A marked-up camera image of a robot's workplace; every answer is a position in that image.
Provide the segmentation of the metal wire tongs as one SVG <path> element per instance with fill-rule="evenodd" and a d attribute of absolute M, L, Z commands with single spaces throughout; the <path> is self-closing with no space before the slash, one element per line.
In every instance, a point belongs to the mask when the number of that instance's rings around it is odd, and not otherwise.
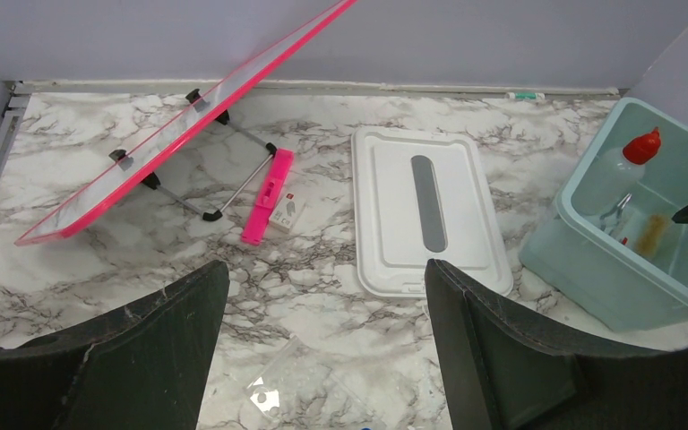
<path fill-rule="evenodd" d="M 609 235 L 613 235 L 622 225 L 624 210 L 632 199 L 632 194 L 627 193 L 619 202 L 607 212 L 598 217 L 598 228 Z"/>

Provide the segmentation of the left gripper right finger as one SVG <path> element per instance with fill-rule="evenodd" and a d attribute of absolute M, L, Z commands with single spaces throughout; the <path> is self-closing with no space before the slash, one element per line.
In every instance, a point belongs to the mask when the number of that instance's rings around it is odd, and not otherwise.
<path fill-rule="evenodd" d="M 426 298 L 456 429 L 688 429 L 688 348 L 579 331 L 444 260 Z"/>

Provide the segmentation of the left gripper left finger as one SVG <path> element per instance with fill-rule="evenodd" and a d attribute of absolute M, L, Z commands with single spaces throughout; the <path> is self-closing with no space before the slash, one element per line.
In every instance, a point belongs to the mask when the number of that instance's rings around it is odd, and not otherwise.
<path fill-rule="evenodd" d="M 0 348 L 0 429 L 194 429 L 228 291 L 219 261 L 17 348 Z"/>

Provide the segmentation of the red capped squeeze bottle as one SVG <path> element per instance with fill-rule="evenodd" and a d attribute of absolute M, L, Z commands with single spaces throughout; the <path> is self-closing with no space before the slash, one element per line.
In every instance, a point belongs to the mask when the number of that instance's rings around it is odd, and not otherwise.
<path fill-rule="evenodd" d="M 625 146 L 603 153 L 588 167 L 573 193 L 573 208 L 591 216 L 615 204 L 644 177 L 646 164 L 658 154 L 661 144 L 659 128 L 655 127 Z"/>

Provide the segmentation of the white plastic lid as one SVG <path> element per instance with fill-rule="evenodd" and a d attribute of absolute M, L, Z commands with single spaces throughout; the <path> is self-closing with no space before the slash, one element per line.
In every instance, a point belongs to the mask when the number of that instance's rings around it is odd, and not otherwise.
<path fill-rule="evenodd" d="M 378 297 L 423 299 L 431 259 L 494 292 L 512 270 L 475 142 L 456 133 L 362 126 L 351 136 L 357 277 Z"/>

